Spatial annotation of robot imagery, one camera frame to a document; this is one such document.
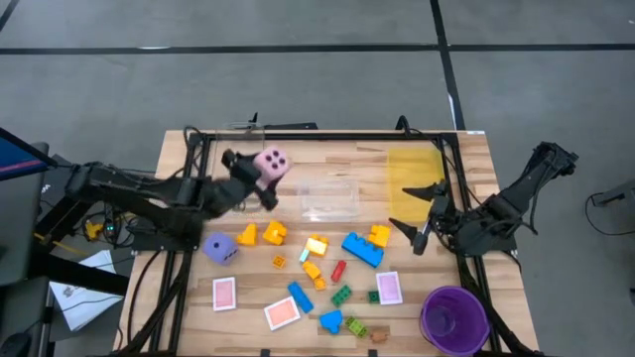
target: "clear plastic container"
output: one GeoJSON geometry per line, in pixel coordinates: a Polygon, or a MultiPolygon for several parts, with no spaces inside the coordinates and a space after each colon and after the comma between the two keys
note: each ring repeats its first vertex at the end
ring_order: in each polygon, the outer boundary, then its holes
{"type": "Polygon", "coordinates": [[[348,222],[359,215],[354,180],[306,182],[298,186],[302,217],[311,222],[348,222]]]}

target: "yellow lego brick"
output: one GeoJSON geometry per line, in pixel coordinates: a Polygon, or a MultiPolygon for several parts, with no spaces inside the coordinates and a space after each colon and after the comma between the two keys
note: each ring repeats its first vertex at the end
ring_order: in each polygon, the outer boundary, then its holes
{"type": "Polygon", "coordinates": [[[307,245],[305,246],[305,249],[307,249],[308,251],[310,251],[311,253],[315,255],[323,257],[324,254],[326,253],[326,243],[320,242],[319,240],[316,240],[315,238],[309,238],[307,240],[307,245]]]}
{"type": "Polygon", "coordinates": [[[321,274],[321,271],[319,270],[319,268],[316,267],[315,264],[309,261],[302,263],[302,269],[304,269],[305,272],[307,272],[311,280],[315,280],[319,278],[319,275],[321,274]]]}
{"type": "Polygon", "coordinates": [[[374,225],[370,228],[368,241],[377,247],[386,248],[388,245],[388,237],[390,237],[390,227],[374,225]]]}
{"type": "Polygon", "coordinates": [[[286,236],[287,228],[280,222],[271,221],[262,238],[271,244],[281,245],[285,242],[286,236]]]}
{"type": "Polygon", "coordinates": [[[324,278],[317,278],[314,280],[314,285],[316,286],[316,290],[324,290],[326,289],[326,280],[324,278]]]}
{"type": "Polygon", "coordinates": [[[326,238],[326,237],[322,237],[322,236],[320,236],[319,234],[312,234],[312,235],[311,235],[311,238],[313,238],[313,239],[315,239],[315,240],[317,240],[317,241],[320,241],[320,242],[322,242],[322,243],[324,243],[324,244],[328,245],[328,238],[326,238]]]}
{"type": "Polygon", "coordinates": [[[256,235],[258,233],[258,227],[255,223],[250,223],[245,228],[245,231],[238,234],[236,237],[236,243],[248,246],[256,245],[256,235]]]}
{"type": "Polygon", "coordinates": [[[274,263],[274,267],[278,269],[283,269],[285,268],[285,263],[287,263],[287,260],[281,256],[275,256],[273,263],[274,263]]]}

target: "purple container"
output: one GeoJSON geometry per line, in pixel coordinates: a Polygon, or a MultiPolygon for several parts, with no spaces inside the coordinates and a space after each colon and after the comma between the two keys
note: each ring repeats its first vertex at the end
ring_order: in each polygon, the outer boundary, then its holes
{"type": "Polygon", "coordinates": [[[489,335],[489,322],[480,301],[460,287],[441,287],[431,292],[421,312],[421,328],[441,352],[471,355],[489,335]]]}

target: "yellow mat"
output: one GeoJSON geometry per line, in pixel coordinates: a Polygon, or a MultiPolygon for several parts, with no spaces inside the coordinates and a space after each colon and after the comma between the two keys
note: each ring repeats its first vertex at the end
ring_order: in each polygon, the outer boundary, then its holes
{"type": "Polygon", "coordinates": [[[388,151],[388,194],[390,216],[404,222],[428,219],[430,203],[410,196],[404,187],[426,187],[444,178],[442,157],[436,148],[390,149],[388,151]]]}

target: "computer monitor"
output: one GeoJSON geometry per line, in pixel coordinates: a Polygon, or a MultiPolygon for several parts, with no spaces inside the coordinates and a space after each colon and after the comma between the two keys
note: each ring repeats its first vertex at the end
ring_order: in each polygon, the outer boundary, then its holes
{"type": "Polygon", "coordinates": [[[0,128],[0,181],[56,167],[55,160],[0,128]]]}

